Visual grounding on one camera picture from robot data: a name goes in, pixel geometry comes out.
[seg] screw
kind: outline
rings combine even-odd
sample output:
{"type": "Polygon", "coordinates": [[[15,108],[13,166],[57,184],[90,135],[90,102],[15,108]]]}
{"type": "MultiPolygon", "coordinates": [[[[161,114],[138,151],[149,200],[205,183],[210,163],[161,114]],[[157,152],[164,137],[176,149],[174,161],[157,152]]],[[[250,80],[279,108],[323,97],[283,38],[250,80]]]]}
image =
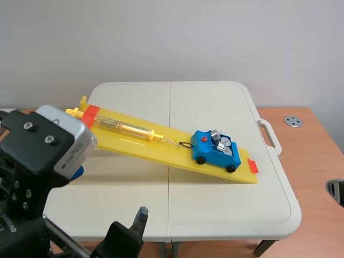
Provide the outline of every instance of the screw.
{"type": "Polygon", "coordinates": [[[27,202],[23,202],[23,208],[24,208],[24,210],[27,210],[27,209],[28,209],[28,204],[27,204],[27,202]]]}
{"type": "Polygon", "coordinates": [[[49,136],[45,137],[44,142],[46,144],[51,144],[54,140],[55,140],[55,138],[52,135],[49,135],[49,136]]]}
{"type": "Polygon", "coordinates": [[[26,122],[26,123],[24,124],[24,129],[25,129],[25,130],[29,130],[29,129],[32,128],[32,126],[33,126],[33,124],[32,124],[31,122],[26,122]]]}
{"type": "Polygon", "coordinates": [[[18,189],[19,188],[19,182],[17,180],[14,181],[13,186],[18,189]]]}
{"type": "Polygon", "coordinates": [[[31,190],[27,189],[25,195],[26,195],[27,198],[31,198],[31,196],[32,196],[31,190]]]}

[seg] toy car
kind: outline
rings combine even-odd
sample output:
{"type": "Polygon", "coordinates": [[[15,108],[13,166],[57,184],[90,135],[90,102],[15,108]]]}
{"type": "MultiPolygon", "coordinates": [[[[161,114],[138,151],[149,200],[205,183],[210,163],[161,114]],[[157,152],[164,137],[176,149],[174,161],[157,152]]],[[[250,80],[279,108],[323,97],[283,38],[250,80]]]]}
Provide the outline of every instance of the toy car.
{"type": "Polygon", "coordinates": [[[191,137],[192,158],[199,165],[208,163],[225,168],[228,173],[236,171],[241,164],[237,144],[229,136],[216,130],[197,131],[191,137]]]}

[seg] metal bolt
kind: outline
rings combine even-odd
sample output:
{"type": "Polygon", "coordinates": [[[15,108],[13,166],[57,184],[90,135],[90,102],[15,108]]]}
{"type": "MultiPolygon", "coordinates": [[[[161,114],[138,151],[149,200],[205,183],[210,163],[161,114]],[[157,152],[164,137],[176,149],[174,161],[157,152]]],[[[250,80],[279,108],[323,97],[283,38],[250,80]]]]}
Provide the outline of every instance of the metal bolt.
{"type": "Polygon", "coordinates": [[[18,189],[19,188],[19,182],[17,180],[14,181],[13,186],[18,189]]]}
{"type": "Polygon", "coordinates": [[[51,144],[54,140],[55,140],[55,138],[52,135],[48,135],[47,137],[45,137],[44,142],[46,144],[51,144]]]}
{"type": "Polygon", "coordinates": [[[29,129],[32,128],[32,126],[33,126],[33,124],[32,124],[31,122],[26,122],[26,123],[24,124],[24,129],[25,129],[25,130],[29,130],[29,129]]]}
{"type": "Polygon", "coordinates": [[[12,200],[17,200],[17,195],[15,192],[12,194],[12,200]]]}
{"type": "Polygon", "coordinates": [[[26,195],[27,198],[31,198],[31,196],[32,196],[31,190],[27,189],[25,195],[26,195]]]}
{"type": "Polygon", "coordinates": [[[28,204],[27,204],[27,202],[23,202],[23,208],[24,208],[24,210],[27,210],[27,209],[28,209],[28,204]]]}

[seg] orange tape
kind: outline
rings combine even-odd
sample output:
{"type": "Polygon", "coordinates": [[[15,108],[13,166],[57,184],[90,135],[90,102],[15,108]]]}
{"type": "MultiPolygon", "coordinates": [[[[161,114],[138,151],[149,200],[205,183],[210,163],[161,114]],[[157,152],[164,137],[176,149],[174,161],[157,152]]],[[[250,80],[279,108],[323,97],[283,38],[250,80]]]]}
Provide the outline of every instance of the orange tape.
{"type": "Polygon", "coordinates": [[[81,118],[81,121],[83,121],[88,128],[91,129],[99,109],[99,106],[89,105],[88,108],[85,110],[84,115],[81,118]]]}
{"type": "Polygon", "coordinates": [[[256,162],[254,160],[250,160],[250,159],[247,159],[247,161],[248,161],[248,165],[249,165],[249,168],[251,170],[251,173],[257,174],[259,171],[258,171],[256,162]]]}

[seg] white wall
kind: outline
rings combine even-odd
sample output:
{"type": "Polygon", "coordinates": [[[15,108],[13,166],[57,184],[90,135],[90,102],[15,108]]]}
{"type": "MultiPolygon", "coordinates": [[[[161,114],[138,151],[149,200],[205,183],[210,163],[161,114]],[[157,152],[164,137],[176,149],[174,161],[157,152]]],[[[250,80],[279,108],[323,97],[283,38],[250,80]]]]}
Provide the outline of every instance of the white wall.
{"type": "Polygon", "coordinates": [[[309,106],[344,150],[344,1],[1,0],[0,107],[108,81],[232,80],[309,106]]]}

